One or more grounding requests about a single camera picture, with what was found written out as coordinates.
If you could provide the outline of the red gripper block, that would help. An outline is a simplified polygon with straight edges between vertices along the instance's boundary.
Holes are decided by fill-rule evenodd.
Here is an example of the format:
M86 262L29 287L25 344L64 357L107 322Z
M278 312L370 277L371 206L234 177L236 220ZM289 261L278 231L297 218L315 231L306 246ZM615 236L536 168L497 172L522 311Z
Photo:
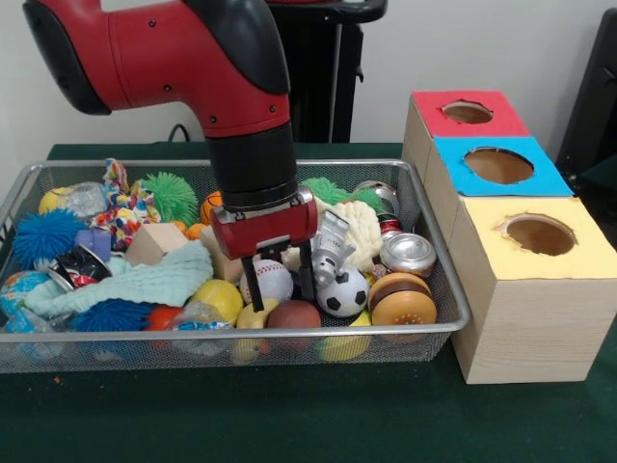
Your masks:
M247 285L255 312L264 310L252 256L271 247L299 246L299 277L302 297L315 301L315 282L311 245L303 243L314 237L317 207L312 195L297 195L288 203L254 211L231 211L216 207L211 223L223 253L229 259L242 259Z

